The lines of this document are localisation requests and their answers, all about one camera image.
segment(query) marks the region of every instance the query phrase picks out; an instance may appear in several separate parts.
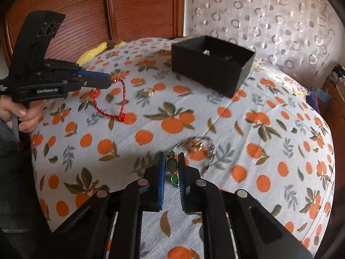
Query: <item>human hand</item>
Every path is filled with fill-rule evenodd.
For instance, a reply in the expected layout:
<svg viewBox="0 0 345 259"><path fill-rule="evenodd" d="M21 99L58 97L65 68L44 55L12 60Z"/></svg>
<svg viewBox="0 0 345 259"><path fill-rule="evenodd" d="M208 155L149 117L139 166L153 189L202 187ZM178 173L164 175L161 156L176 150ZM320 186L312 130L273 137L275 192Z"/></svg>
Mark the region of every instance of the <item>human hand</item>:
<svg viewBox="0 0 345 259"><path fill-rule="evenodd" d="M8 95L0 97L0 118L11 130L13 129L12 114L15 114L21 121L18 126L19 131L24 133L33 132L38 125L43 108L43 100L31 102L30 108L26 109L23 104L14 103Z"/></svg>

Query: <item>wood furniture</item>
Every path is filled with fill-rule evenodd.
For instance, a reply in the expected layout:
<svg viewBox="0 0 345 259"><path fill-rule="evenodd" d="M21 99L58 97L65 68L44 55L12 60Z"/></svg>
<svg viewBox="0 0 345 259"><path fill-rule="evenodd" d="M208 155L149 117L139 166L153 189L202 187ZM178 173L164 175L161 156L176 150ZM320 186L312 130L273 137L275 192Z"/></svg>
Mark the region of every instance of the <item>wood furniture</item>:
<svg viewBox="0 0 345 259"><path fill-rule="evenodd" d="M184 0L16 0L0 26L7 66L29 12L52 10L66 15L46 58L76 61L103 41L183 34Z"/></svg>
<svg viewBox="0 0 345 259"><path fill-rule="evenodd" d="M332 133L336 165L335 191L337 191L345 186L345 102L342 101L337 89L329 79L326 79L322 87L323 91L326 89L332 99L327 103L327 109L322 116Z"/></svg>

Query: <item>green pendant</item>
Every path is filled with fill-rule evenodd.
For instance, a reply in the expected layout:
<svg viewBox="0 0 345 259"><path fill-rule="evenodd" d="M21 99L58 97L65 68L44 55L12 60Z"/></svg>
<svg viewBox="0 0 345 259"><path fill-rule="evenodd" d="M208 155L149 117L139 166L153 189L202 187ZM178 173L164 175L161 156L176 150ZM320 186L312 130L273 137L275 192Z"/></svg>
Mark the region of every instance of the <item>green pendant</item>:
<svg viewBox="0 0 345 259"><path fill-rule="evenodd" d="M165 166L167 168L167 171L175 172L175 171L177 171L177 167L178 167L177 160L170 158L165 163Z"/></svg>
<svg viewBox="0 0 345 259"><path fill-rule="evenodd" d="M178 176L176 174L173 174L170 179L174 185L178 185L179 179L178 179Z"/></svg>

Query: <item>colorful fabric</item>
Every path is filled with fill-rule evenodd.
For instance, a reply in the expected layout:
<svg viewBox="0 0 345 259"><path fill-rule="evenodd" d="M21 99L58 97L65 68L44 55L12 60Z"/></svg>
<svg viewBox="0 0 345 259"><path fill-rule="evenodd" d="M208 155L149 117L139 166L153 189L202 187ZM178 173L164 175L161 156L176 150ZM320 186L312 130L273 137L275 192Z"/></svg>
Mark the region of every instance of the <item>colorful fabric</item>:
<svg viewBox="0 0 345 259"><path fill-rule="evenodd" d="M117 191L140 178L158 151L206 135L216 145L216 158L205 179L230 192L247 190L315 254L334 188L332 137L325 121L269 78L258 60L231 99L175 74L172 43L141 39L85 64L125 81L124 123L96 112L90 88L54 100L44 111L32 135L32 162L51 229L99 188ZM216 75L210 71L210 77ZM146 87L155 89L151 98L143 96ZM118 114L121 84L97 96L102 110ZM187 164L200 171L205 156L205 151L185 151ZM178 188L166 182L163 211L144 214L141 257L203 258L200 216L182 212L179 198Z"/></svg>

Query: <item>black box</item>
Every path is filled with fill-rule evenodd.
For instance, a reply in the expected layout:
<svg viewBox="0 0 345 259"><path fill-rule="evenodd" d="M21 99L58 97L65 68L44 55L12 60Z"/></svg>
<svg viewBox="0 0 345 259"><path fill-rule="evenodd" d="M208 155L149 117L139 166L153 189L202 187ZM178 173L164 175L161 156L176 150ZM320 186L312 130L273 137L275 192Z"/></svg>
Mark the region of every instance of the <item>black box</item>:
<svg viewBox="0 0 345 259"><path fill-rule="evenodd" d="M248 76L255 56L253 51L210 36L173 44L171 50L174 72L229 98ZM203 54L205 50L209 50L210 55Z"/></svg>

